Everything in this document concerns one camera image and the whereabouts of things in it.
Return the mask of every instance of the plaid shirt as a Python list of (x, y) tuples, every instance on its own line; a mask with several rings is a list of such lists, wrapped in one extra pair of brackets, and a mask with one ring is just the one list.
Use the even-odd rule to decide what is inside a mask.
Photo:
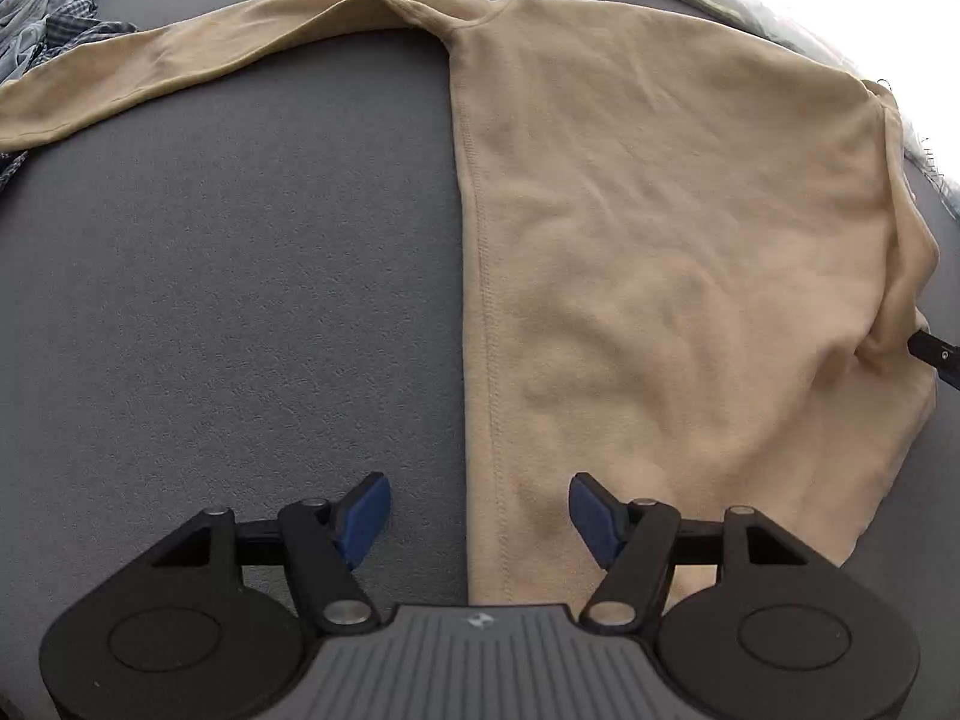
[[(31, 68), (60, 56), (77, 46), (97, 43), (114, 35), (136, 32), (136, 27), (126, 22), (102, 22), (93, 18), (97, 6), (93, 0), (74, 0), (56, 9), (46, 17), (46, 34), (34, 54)], [(27, 151), (0, 152), (0, 191), (3, 191), (13, 174), (27, 159)]]

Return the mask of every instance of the metal pin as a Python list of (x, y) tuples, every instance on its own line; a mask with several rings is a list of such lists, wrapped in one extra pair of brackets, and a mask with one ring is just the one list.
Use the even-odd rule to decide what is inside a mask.
[(323, 610), (323, 616), (335, 625), (358, 625), (367, 622), (373, 610), (363, 601), (334, 601)]
[(630, 625), (637, 618), (637, 612), (630, 604), (621, 601), (601, 601), (587, 610), (587, 616), (597, 625), (615, 628)]

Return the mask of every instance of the blue gripper pad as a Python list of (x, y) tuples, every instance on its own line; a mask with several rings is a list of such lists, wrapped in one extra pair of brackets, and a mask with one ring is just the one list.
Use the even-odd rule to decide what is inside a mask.
[[(613, 561), (623, 549), (625, 539), (622, 538), (622, 524), (616, 521), (616, 515), (611, 511), (610, 506), (602, 501), (581, 478), (585, 475), (577, 474), (570, 480), (568, 496), (570, 521), (580, 534), (580, 538), (584, 540), (584, 544), (587, 544), (587, 549), (597, 561), (597, 565), (606, 570), (613, 565)], [(625, 517), (626, 508), (620, 503), (616, 504), (623, 508)]]
[(383, 474), (371, 474), (341, 502), (337, 512), (336, 544), (340, 557), (354, 570), (370, 552), (390, 517), (390, 481)]

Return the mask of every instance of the gray table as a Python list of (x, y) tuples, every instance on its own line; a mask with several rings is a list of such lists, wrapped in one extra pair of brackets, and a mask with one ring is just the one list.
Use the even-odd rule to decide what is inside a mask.
[[(237, 1), (100, 12), (152, 28)], [(384, 470), (373, 597), (466, 600), (447, 61), (414, 31), (300, 47), (37, 151), (0, 197), (0, 691), (31, 720), (56, 716), (54, 616), (211, 502), (265, 517)], [(960, 338), (960, 228), (909, 177), (944, 250), (923, 307)], [(960, 709), (958, 415), (944, 391), (850, 562), (922, 639), (906, 720)]]

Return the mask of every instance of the sweatshirt sleeve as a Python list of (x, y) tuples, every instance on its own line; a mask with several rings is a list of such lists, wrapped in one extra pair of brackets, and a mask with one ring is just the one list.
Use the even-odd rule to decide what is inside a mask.
[(304, 43), (391, 28), (422, 28), (446, 40), (493, 9), (490, 0), (249, 0), (76, 47), (0, 86), (0, 151), (53, 143)]

